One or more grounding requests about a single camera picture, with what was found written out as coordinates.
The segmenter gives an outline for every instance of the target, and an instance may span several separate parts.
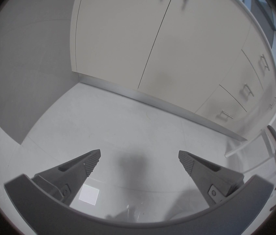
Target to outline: white square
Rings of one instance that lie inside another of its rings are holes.
[[[83,185],[81,189],[81,193],[79,195],[79,199],[91,205],[96,205],[97,198],[99,195],[99,189],[93,188],[88,185]]]

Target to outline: metal handle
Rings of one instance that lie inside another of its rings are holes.
[[[265,68],[267,68],[270,71],[269,65],[268,65],[268,63],[266,61],[266,58],[265,58],[264,54],[261,56],[261,58],[265,60],[265,63],[266,63]]]
[[[249,85],[248,85],[248,84],[244,84],[244,86],[245,86],[245,87],[247,87],[247,88],[248,88],[248,90],[249,90],[249,92],[250,92],[250,94],[251,94],[252,96],[254,96],[254,94],[253,94],[253,92],[251,91],[251,89],[250,89]]]
[[[233,118],[232,116],[230,116],[228,113],[226,113],[226,112],[224,112],[224,111],[222,111],[222,113],[224,113],[226,116],[228,116],[228,117],[234,119],[234,118]]]

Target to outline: white floor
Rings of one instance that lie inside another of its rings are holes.
[[[236,140],[189,120],[80,83],[47,110],[22,145],[0,128],[0,207],[23,233],[32,234],[3,184],[21,173],[33,177],[101,149],[100,161],[85,182],[99,190],[96,204],[79,200],[79,192],[71,207],[118,221],[170,220],[181,212],[191,214],[208,208],[179,162],[179,150],[241,172],[269,157],[265,142],[259,138],[225,158],[225,152],[237,145]],[[265,177],[270,170],[275,168],[259,173]]]

